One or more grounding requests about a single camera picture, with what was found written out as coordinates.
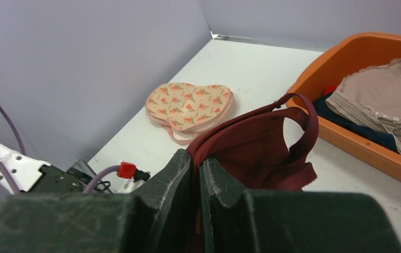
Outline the beige pink bra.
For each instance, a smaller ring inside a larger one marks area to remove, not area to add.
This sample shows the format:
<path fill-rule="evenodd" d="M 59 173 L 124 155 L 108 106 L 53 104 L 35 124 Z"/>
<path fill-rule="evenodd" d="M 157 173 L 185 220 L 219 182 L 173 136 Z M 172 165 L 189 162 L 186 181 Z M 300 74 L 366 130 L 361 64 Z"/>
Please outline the beige pink bra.
<path fill-rule="evenodd" d="M 401 59 L 344 77 L 326 104 L 356 125 L 391 134 L 401 154 Z"/>

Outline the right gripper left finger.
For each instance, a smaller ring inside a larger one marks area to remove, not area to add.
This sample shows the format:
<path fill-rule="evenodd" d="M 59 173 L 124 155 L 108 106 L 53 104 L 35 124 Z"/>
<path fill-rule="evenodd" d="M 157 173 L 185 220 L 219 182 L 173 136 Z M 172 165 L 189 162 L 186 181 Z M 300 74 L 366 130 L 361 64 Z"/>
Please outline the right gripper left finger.
<path fill-rule="evenodd" d="M 0 203 L 0 252 L 184 252 L 190 163 L 178 150 L 129 194 L 12 195 Z"/>

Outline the maroon bra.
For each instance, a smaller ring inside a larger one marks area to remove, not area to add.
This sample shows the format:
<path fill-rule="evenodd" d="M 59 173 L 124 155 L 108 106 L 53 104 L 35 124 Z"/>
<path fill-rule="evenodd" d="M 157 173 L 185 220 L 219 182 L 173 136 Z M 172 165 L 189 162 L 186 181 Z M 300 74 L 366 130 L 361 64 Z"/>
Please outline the maroon bra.
<path fill-rule="evenodd" d="M 318 115 L 310 100 L 287 93 L 208 130 L 186 151 L 195 176 L 202 163 L 213 157 L 248 188 L 301 190 L 317 178 L 306 158 L 318 133 Z"/>

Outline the floral mesh laundry bag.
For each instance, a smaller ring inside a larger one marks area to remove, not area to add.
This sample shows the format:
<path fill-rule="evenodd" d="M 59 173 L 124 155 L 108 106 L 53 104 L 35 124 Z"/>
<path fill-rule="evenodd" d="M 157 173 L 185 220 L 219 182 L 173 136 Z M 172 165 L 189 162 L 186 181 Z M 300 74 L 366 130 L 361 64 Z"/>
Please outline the floral mesh laundry bag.
<path fill-rule="evenodd" d="M 197 86 L 173 82 L 157 87 L 145 104 L 147 118 L 163 127 L 179 145 L 220 124 L 234 101 L 225 85 Z"/>

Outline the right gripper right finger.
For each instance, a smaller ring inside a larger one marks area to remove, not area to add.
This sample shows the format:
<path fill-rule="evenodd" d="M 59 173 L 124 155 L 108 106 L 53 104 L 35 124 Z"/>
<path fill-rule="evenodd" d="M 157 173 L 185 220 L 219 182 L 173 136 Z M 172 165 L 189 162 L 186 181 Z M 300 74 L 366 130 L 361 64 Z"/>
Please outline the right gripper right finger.
<path fill-rule="evenodd" d="M 199 186 L 205 252 L 401 252 L 365 194 L 248 189 L 212 158 Z"/>

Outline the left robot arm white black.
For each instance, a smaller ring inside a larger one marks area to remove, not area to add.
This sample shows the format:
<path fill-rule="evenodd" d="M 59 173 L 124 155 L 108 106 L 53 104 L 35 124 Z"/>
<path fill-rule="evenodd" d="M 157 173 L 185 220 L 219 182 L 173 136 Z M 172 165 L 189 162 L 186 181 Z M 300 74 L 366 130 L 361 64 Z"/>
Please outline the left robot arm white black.
<path fill-rule="evenodd" d="M 75 169 L 65 172 L 48 162 L 27 157 L 0 143 L 1 164 L 22 193 L 74 193 L 84 189 Z M 11 194 L 14 193 L 1 169 L 0 185 Z"/>

